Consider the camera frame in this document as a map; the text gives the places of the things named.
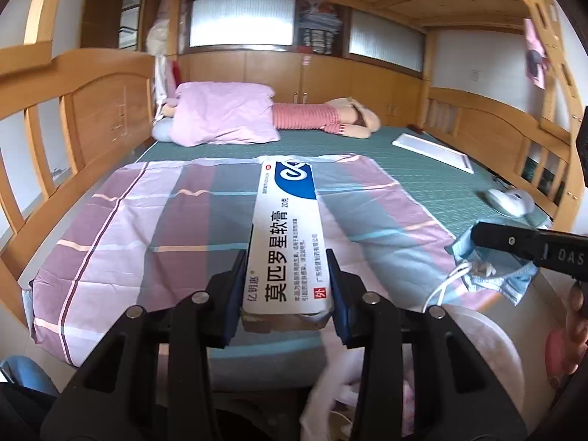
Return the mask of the right hand of person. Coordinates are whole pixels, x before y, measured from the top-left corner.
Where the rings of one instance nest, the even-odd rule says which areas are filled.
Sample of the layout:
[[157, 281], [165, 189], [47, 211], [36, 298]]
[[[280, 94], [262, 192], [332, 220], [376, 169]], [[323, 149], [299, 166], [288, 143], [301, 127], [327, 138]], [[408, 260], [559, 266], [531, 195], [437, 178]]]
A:
[[584, 295], [580, 285], [575, 284], [569, 291], [566, 305], [566, 321], [564, 330], [563, 370], [573, 374], [587, 351], [587, 319], [581, 309]]

